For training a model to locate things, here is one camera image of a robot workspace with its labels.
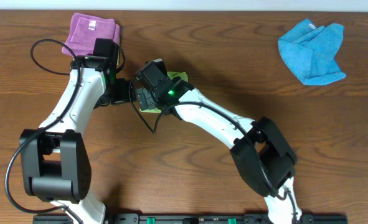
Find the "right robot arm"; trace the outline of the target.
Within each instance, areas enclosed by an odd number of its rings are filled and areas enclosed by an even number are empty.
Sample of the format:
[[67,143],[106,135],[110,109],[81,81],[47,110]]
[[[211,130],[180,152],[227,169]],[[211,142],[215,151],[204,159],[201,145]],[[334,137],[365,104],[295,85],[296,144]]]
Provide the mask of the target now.
[[298,158],[277,125],[262,117],[245,118],[206,98],[180,79],[137,79],[161,114],[192,123],[224,143],[243,181],[261,195],[272,223],[299,223],[302,211],[293,190]]

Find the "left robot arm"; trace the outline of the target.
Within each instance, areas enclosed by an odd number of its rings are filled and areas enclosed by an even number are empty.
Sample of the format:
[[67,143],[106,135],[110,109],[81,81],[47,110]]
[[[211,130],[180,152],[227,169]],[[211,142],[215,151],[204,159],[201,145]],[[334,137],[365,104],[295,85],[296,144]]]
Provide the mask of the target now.
[[120,101],[125,87],[116,83],[119,59],[105,53],[73,59],[54,110],[19,139],[26,194],[62,209],[73,223],[106,220],[106,205],[90,189],[92,170],[82,135],[94,108]]

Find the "green microfiber cloth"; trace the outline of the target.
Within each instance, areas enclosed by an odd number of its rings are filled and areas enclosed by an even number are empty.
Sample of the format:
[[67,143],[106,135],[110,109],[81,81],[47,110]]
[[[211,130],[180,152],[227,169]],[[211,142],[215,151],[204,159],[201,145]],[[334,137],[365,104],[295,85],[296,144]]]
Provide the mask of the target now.
[[[168,72],[168,77],[172,80],[179,77],[180,79],[184,81],[188,81],[188,76],[186,72]],[[138,88],[136,89],[136,97],[139,101],[139,110],[142,113],[160,113],[161,110],[159,110],[156,106],[156,103],[152,99],[151,95],[149,94],[149,91],[145,88]]]

